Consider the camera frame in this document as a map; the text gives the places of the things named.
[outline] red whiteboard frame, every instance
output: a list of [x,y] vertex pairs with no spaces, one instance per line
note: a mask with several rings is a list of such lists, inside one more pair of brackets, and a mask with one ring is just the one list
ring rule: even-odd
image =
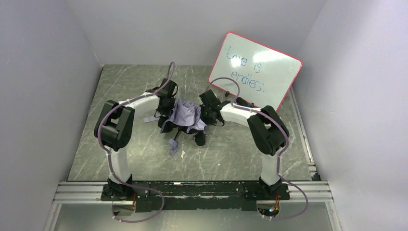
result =
[[[274,48],[272,48],[272,47],[266,46],[266,45],[264,45],[264,44],[262,44],[262,43],[260,43],[260,42],[254,41],[254,40],[252,40],[252,39],[250,39],[250,38],[247,38],[247,37],[245,37],[245,36],[243,36],[243,35],[240,35],[240,34],[237,34],[237,33],[235,33],[235,32],[232,32],[232,31],[227,32],[226,35],[225,35],[224,41],[222,41],[221,48],[219,49],[217,58],[216,58],[216,60],[215,60],[215,62],[214,62],[214,64],[213,64],[213,68],[211,69],[210,76],[208,76],[208,82],[211,83],[211,81],[210,81],[211,74],[213,73],[214,66],[215,66],[216,63],[217,63],[217,60],[218,60],[218,58],[219,58],[219,54],[221,53],[222,47],[224,46],[224,43],[225,43],[225,40],[227,39],[228,34],[237,35],[237,36],[239,36],[239,37],[241,37],[241,38],[243,38],[243,39],[249,40],[249,41],[251,41],[251,42],[257,43],[257,44],[259,44],[259,45],[261,45],[261,46],[264,46],[264,47],[266,47],[266,48],[269,48],[269,49],[271,49],[271,50],[274,50],[274,51],[277,51],[277,52],[282,53],[282,54],[284,54],[284,55],[287,55],[287,56],[289,56],[289,57],[291,57],[291,58],[293,58],[293,59],[296,59],[296,60],[298,60],[298,61],[300,62],[300,67],[299,67],[299,69],[297,70],[296,75],[294,76],[294,78],[293,78],[292,82],[290,83],[288,89],[286,90],[285,96],[288,95],[289,89],[291,88],[291,86],[292,86],[294,80],[296,79],[296,77],[297,77],[297,75],[298,75],[298,73],[299,73],[299,71],[300,71],[300,68],[302,68],[302,66],[303,66],[302,60],[300,60],[300,59],[298,59],[298,58],[296,58],[296,57],[293,57],[293,56],[291,56],[291,55],[288,55],[288,54],[286,54],[286,53],[283,53],[283,52],[281,52],[281,51],[279,51],[279,50],[277,50],[277,49],[274,49]],[[221,89],[221,90],[223,90],[223,91],[226,91],[225,89],[223,89],[223,88],[221,88],[221,87],[215,85],[214,83],[213,83],[212,85],[214,85],[215,87],[217,87],[217,88],[219,88],[219,89]],[[285,98],[283,98],[282,101],[279,103],[278,108],[275,108],[276,111],[279,110],[279,108],[281,107],[281,105],[282,105],[284,99],[285,99]]]

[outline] robotic arm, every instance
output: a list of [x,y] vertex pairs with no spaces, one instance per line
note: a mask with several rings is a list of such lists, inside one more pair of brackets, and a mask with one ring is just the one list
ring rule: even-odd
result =
[[[170,81],[159,94],[147,96],[127,106],[120,107],[103,124],[101,130],[102,143],[112,151],[113,169],[115,170],[116,176],[122,181],[129,184],[132,183],[132,175],[127,162],[126,145],[130,141],[134,117],[151,110],[156,110],[162,116],[170,116],[175,104],[173,95],[175,87],[175,82]],[[202,112],[201,120],[207,125],[215,124],[220,121],[222,123],[234,122],[249,127],[257,148],[263,153],[262,173],[259,178],[259,183],[266,188],[268,193],[273,193],[281,185],[281,180],[276,173],[278,161],[276,153],[278,149],[285,145],[285,139],[276,126],[270,124],[269,120],[257,114],[255,111],[261,111],[273,118],[283,128],[285,133],[289,135],[287,128],[276,111],[271,106],[265,106],[262,109],[253,108],[251,109],[252,111],[237,109],[234,108],[229,101],[221,102],[212,90],[207,90],[201,94],[200,99],[203,103],[200,105]],[[122,102],[114,102],[111,100],[105,103],[95,127],[95,136],[97,136],[98,126],[105,115],[120,103]],[[132,188],[120,184],[111,173],[109,175],[108,185],[113,191],[115,198],[119,200],[128,198],[133,192]]]

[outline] purple fabric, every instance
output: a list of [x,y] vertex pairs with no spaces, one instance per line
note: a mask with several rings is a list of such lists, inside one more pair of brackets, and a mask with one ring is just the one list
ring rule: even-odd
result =
[[200,119],[200,116],[201,107],[199,105],[177,99],[169,119],[166,120],[162,126],[161,132],[163,132],[163,128],[168,121],[178,126],[187,127],[187,132],[192,128],[202,131],[207,125]]

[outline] marble tabletop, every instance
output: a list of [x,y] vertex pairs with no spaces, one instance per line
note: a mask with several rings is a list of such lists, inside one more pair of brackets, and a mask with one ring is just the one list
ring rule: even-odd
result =
[[[172,80],[179,90],[176,97],[200,104],[199,94],[208,86],[211,66],[180,65]],[[106,156],[93,136],[102,107],[107,100],[122,101],[159,86],[166,77],[167,65],[105,65],[89,108],[88,118],[68,177],[70,181],[105,181],[108,177]],[[221,101],[224,92],[212,87]],[[179,150],[169,156],[168,139],[177,130],[161,134],[157,122],[144,123],[135,118],[127,160],[134,180],[257,180],[261,174],[263,155],[255,146],[250,130],[242,125],[226,123],[208,126],[206,144],[197,146],[191,135],[181,133]],[[278,111],[290,133],[290,146],[283,155],[282,175],[288,180],[311,180],[303,135],[287,96]]]

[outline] whiteboard surface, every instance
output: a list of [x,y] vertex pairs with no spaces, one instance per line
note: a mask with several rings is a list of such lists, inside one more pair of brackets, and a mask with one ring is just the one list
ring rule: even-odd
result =
[[[208,80],[232,78],[240,85],[240,97],[259,107],[270,105],[277,110],[301,66],[296,58],[229,32]],[[234,95],[238,92],[227,79],[213,84]]]

